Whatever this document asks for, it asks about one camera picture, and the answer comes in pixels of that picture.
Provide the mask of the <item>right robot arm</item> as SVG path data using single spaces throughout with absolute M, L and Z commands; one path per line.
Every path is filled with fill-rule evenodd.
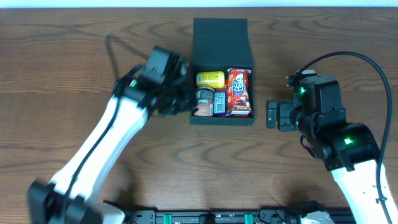
M 267 101 L 267 127 L 301 133 L 310 155 L 339 185 L 356 223 L 397 223 L 384 170 L 376 182 L 377 143 L 366 125 L 347 122 L 338 81 L 306 74 L 290 76 L 289 84 L 291 100 Z

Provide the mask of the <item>yellow round container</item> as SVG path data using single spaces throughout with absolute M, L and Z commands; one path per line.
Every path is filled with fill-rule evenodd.
M 222 71 L 198 72 L 196 75 L 197 86 L 209 86 L 212 88 L 223 88 L 225 75 Z

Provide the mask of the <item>red Hacks candy bag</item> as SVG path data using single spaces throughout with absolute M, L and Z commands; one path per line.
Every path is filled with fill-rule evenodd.
M 226 116 L 220 117 L 250 117 L 252 109 L 249 101 L 249 93 L 247 90 L 234 90 L 233 88 L 224 88 L 216 91 L 225 91 L 228 95 L 227 114 Z

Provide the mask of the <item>blue Eclipse gum pack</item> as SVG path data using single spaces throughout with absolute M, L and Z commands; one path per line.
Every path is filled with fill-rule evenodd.
M 225 91 L 216 91 L 214 94 L 213 115 L 226 116 L 227 114 L 227 93 Z

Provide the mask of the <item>red Hello Panda box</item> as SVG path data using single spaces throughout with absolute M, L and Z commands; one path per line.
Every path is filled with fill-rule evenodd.
M 229 115 L 249 116 L 251 114 L 248 92 L 250 74 L 250 69 L 228 69 L 227 110 Z

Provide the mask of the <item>black gift box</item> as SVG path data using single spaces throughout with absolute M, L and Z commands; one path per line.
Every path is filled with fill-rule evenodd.
M 248 20 L 232 18 L 194 18 L 192 73 L 223 71 L 229 68 L 247 68 L 248 95 L 252 113 L 249 117 L 199 117 L 190 115 L 190 124 L 251 126 L 255 121 L 254 59 L 249 43 Z

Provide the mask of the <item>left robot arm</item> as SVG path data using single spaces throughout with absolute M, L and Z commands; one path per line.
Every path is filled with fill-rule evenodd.
M 113 165 L 154 111 L 174 116 L 196 104 L 189 62 L 154 47 L 145 64 L 117 77 L 99 123 L 71 160 L 47 185 L 36 180 L 29 187 L 31 222 L 123 223 L 123 210 L 97 202 Z

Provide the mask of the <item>red Pringles can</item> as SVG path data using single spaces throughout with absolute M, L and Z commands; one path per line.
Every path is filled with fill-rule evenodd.
M 197 105 L 193 110 L 194 116 L 212 117 L 215 91 L 212 87 L 203 86 L 196 90 Z

